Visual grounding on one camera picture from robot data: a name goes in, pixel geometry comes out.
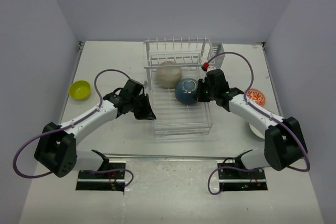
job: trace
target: dish rack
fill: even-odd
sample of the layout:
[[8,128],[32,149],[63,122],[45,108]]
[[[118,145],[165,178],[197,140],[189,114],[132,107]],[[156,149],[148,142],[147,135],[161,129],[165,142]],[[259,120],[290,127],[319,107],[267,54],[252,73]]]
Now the dish rack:
[[[201,69],[214,53],[223,50],[222,44],[213,46],[210,40],[204,38],[187,39],[155,39],[146,40],[144,47],[144,68],[146,69],[151,106],[156,115],[153,121],[155,137],[208,134],[212,127],[208,103],[184,105],[175,98],[175,90],[160,86],[155,75],[160,68],[182,69],[182,78],[193,78],[198,81],[205,77]],[[222,65],[224,57],[217,57],[212,65]],[[160,66],[165,61],[174,61],[177,65]]]

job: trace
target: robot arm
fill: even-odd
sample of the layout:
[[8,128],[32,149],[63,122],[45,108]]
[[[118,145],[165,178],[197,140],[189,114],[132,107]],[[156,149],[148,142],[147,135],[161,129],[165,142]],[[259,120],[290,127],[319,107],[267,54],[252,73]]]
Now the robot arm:
[[60,125],[47,124],[43,132],[65,128],[54,134],[41,137],[34,158],[46,166],[57,177],[64,177],[71,170],[101,170],[108,159],[98,151],[76,151],[76,146],[94,130],[122,114],[133,112],[138,120],[156,119],[148,95],[140,94],[142,84],[128,80],[119,94],[109,93],[102,103],[89,111]]
[[195,99],[199,102],[216,101],[218,106],[232,112],[257,128],[265,137],[264,150],[251,150],[235,158],[241,169],[272,167],[282,170],[303,157],[303,153],[293,139],[277,121],[283,123],[299,139],[307,152],[299,122],[295,118],[284,119],[253,103],[265,116],[253,109],[244,99],[244,93],[238,88],[230,88],[223,71],[215,69],[207,72],[204,79],[199,79]]

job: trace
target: red connector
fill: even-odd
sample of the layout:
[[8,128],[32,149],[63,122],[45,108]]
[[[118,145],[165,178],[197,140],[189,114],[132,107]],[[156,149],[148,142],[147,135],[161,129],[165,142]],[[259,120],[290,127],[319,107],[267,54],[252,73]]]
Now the red connector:
[[205,62],[202,66],[203,71],[206,72],[208,70],[208,67],[209,67],[209,63]]

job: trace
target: white wall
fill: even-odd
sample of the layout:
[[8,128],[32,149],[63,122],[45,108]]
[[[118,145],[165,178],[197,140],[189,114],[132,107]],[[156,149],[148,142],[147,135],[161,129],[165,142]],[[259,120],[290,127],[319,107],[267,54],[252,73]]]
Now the white wall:
[[299,119],[325,223],[336,220],[336,0],[291,0],[266,44],[285,116]]
[[208,36],[261,42],[290,0],[57,0],[81,40]]
[[[58,120],[78,43],[56,0],[0,0],[0,223],[18,223],[30,180],[16,150]],[[19,160],[35,170],[33,146]]]

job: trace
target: beige bowl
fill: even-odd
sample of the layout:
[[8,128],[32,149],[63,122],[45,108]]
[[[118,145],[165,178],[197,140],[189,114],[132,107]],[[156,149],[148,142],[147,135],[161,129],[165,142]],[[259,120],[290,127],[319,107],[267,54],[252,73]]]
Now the beige bowl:
[[[174,61],[165,61],[160,66],[177,65]],[[182,78],[182,69],[180,67],[158,68],[156,71],[156,81],[164,88],[175,88]]]

